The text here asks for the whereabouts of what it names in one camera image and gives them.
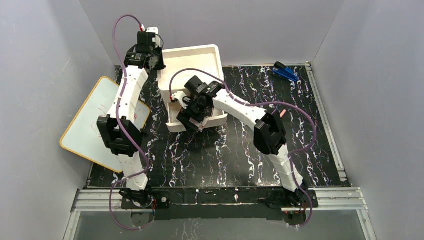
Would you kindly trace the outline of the white drawer organizer box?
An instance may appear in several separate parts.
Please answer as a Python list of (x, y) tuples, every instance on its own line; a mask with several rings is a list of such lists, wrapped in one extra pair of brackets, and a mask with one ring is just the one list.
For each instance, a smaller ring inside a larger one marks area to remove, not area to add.
[(166, 49), (162, 56), (165, 69), (159, 71), (157, 84), (168, 113), (166, 127), (171, 133), (185, 132), (185, 126), (177, 119), (184, 102), (172, 102), (170, 95), (178, 100), (193, 99), (198, 95), (196, 91), (206, 92), (215, 77), (223, 80), (219, 47), (209, 44)]

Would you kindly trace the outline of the clear eyelash case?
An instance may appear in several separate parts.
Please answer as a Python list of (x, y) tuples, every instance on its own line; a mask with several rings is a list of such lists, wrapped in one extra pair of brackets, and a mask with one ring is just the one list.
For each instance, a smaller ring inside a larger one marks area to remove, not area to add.
[(208, 121), (209, 117), (205, 117), (202, 121), (196, 122), (195, 125), (197, 126), (197, 131), (202, 132), (205, 129)]

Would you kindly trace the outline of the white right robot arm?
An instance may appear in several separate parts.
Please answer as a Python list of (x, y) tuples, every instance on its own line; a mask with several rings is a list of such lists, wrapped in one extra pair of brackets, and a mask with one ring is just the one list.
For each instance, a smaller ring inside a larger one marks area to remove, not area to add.
[(218, 81), (206, 83), (193, 76), (184, 87), (184, 90), (171, 92), (169, 98), (180, 104), (176, 119), (186, 130), (201, 132), (210, 122), (209, 111), (222, 110), (253, 131), (255, 148), (273, 163), (284, 189), (293, 193), (306, 191), (304, 178), (289, 159), (286, 130), (276, 110), (268, 112), (254, 106)]

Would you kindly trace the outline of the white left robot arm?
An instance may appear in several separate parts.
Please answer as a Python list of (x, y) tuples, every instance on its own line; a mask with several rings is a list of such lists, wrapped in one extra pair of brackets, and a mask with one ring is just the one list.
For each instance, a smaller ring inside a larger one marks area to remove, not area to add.
[(127, 51), (123, 60), (123, 75), (112, 106), (96, 122), (105, 147), (117, 156), (126, 187), (132, 191), (143, 191), (148, 184), (146, 168), (150, 163), (141, 153), (144, 134), (135, 124), (135, 115), (149, 73), (166, 67), (162, 50), (158, 27), (138, 32), (137, 43)]

